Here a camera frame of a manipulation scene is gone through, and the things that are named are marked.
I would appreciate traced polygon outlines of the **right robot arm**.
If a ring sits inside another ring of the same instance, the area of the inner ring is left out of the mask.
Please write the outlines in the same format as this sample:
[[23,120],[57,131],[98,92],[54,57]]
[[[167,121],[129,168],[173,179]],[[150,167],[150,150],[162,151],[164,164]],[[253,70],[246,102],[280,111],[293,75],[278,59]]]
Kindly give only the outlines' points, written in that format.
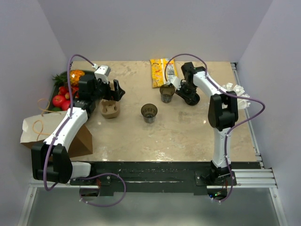
[[192,62],[181,66],[183,80],[175,82],[175,93],[191,106],[198,104],[200,97],[197,88],[210,98],[208,121],[214,129],[214,155],[209,171],[203,179],[220,185],[231,176],[231,160],[229,154],[231,131],[238,121],[237,96],[233,91],[226,91],[211,80],[203,66],[195,67]]

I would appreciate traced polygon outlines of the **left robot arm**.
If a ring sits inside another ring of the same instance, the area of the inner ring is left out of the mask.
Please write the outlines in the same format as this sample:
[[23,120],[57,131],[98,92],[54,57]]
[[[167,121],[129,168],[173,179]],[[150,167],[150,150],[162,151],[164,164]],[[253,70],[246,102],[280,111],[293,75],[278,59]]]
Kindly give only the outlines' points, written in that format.
[[72,162],[68,151],[76,134],[95,110],[97,101],[120,101],[124,94],[118,80],[104,83],[92,75],[85,76],[79,82],[79,90],[55,131],[44,142],[32,146],[33,178],[56,184],[81,178],[87,185],[94,184],[97,172],[91,169],[91,164]]

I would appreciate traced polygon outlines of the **black cup lid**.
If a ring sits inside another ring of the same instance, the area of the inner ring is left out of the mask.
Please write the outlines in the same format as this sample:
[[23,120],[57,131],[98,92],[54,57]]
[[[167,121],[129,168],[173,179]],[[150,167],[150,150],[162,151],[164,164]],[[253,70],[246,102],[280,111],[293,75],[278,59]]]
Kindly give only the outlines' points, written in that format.
[[193,97],[191,98],[185,98],[184,99],[185,103],[190,105],[190,106],[195,106],[196,104],[199,103],[200,101],[200,96],[196,93]]

